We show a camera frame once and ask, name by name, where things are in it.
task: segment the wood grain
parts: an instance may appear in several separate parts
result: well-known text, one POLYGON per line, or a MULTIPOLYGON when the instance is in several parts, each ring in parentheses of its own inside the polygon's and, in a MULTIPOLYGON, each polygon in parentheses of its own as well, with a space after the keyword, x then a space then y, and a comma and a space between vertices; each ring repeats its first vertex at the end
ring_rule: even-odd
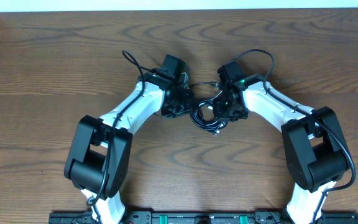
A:
MULTIPOLYGON (((80 118, 133 90, 139 74, 122 49, 146 67, 177 55, 195 83, 217 80, 220 65, 252 48, 276 56, 271 82, 281 92, 334 109, 358 171, 358 9, 0 13, 0 223, 86 209, 63 166, 80 118)), ((253 54, 242 66, 263 74, 270 61, 253 54)), ((282 137, 260 116, 219 136, 187 116, 153 116, 134 138, 121 193, 155 210, 255 210, 282 209, 292 188, 282 137)), ((358 212, 358 176, 324 209, 358 212)))

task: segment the white wall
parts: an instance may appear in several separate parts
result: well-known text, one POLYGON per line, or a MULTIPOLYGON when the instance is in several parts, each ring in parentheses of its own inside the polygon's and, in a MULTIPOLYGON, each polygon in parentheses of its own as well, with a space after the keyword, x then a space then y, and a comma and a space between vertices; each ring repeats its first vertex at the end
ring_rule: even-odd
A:
POLYGON ((358 7, 358 0, 0 0, 0 12, 358 7))

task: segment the black coiled cable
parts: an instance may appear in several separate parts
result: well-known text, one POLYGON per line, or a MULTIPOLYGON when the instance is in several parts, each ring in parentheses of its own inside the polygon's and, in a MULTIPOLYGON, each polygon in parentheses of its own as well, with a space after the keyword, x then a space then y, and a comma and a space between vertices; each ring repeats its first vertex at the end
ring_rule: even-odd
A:
POLYGON ((190 118, 199 128, 217 135, 220 129, 227 126, 227 121, 217 121, 215 117, 211 121, 206 121, 201 110, 203 106, 213 106, 213 99, 200 101, 197 108, 190 114, 190 118))

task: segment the robotic arm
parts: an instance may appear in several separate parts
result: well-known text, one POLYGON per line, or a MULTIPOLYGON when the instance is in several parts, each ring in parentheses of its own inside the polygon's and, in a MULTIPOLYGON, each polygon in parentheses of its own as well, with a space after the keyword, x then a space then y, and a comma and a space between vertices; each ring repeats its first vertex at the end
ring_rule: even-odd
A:
MULTIPOLYGON (((236 61, 223 65, 218 74, 223 97, 213 99, 216 120, 246 119, 252 111, 281 131, 287 167, 296 182, 292 199, 285 209, 287 220, 302 224, 318 219, 324 202, 322 192, 342 178, 349 164, 332 137, 309 116, 293 108, 313 114, 345 142, 334 112, 327 107, 314 110, 296 103, 275 90, 264 77, 245 76, 236 61), (311 145, 310 139, 321 137, 321 144, 311 145)), ((81 119, 66 162, 65 177, 88 199, 98 198, 100 194, 100 199, 92 206, 94 220, 112 224, 121 221, 125 206, 119 189, 127 173, 132 137, 158 110, 166 118, 193 111, 194 96, 188 88, 189 79, 187 65, 167 55, 161 68, 148 70, 138 78, 135 90, 119 106, 99 119, 90 116, 81 119), (106 147, 111 156, 91 150, 91 144, 106 147)))

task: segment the brown wooden surface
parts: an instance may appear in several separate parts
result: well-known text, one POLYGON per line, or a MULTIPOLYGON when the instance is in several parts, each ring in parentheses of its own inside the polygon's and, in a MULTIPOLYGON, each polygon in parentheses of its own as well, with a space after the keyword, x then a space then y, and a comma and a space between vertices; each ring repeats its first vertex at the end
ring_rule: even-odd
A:
MULTIPOLYGON (((271 82, 281 92, 334 109, 358 171, 358 9, 0 13, 0 223, 46 223, 53 210, 86 208, 63 166, 80 118, 133 90, 138 71, 122 49, 146 67, 177 55, 195 83, 217 80, 220 65, 252 48, 276 56, 271 82)), ((270 60, 255 53, 242 64, 264 73, 270 60)), ((188 116, 149 118, 121 192, 155 210, 255 210, 282 209, 292 189, 281 134, 250 114, 219 136, 188 116)), ((324 209, 358 212, 358 176, 324 209)))

